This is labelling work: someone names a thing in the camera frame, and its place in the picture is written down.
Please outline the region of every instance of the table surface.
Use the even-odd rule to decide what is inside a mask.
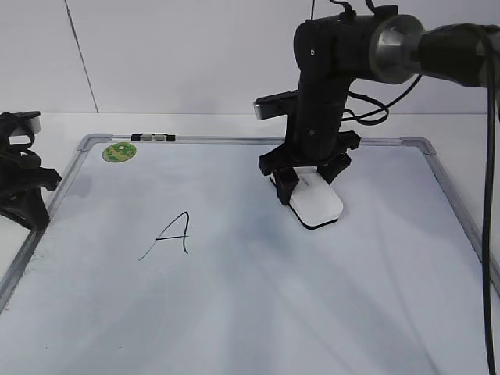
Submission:
[[[257,121],[251,115],[148,115],[148,114],[76,114],[44,113],[41,133],[34,147],[43,166],[56,168],[62,175],[70,164],[81,139],[91,133],[132,134],[161,132],[178,135],[228,137],[283,137],[284,117]],[[343,125],[365,138],[425,137],[437,150],[452,183],[478,227],[483,205],[486,145],[485,115],[392,115],[377,127]],[[495,192],[500,191],[497,178]],[[51,193],[44,193],[45,201]],[[494,203],[494,213],[500,210]],[[500,234],[498,221],[493,232]],[[0,217],[0,276],[3,276],[28,231]],[[500,236],[494,235],[494,251],[500,259]]]

